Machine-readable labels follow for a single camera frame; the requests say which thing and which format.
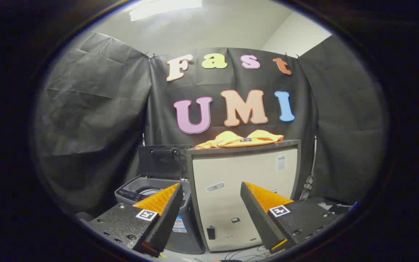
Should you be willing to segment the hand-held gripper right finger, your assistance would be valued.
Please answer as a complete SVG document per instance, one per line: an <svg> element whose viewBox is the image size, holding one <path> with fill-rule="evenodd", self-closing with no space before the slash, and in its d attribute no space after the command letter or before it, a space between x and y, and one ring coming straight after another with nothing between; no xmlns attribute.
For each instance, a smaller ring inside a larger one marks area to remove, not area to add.
<svg viewBox="0 0 419 262"><path fill-rule="evenodd" d="M240 196L271 254L312 239L340 218L314 201L293 201L246 181L241 183Z"/></svg>

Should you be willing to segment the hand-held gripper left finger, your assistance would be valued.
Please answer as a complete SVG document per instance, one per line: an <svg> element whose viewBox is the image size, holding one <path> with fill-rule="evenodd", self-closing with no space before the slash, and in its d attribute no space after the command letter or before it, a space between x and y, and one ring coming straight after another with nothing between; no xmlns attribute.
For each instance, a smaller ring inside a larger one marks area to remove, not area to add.
<svg viewBox="0 0 419 262"><path fill-rule="evenodd" d="M159 257L165 249L183 200L180 183L135 203L118 203L86 222L102 241L130 255Z"/></svg>

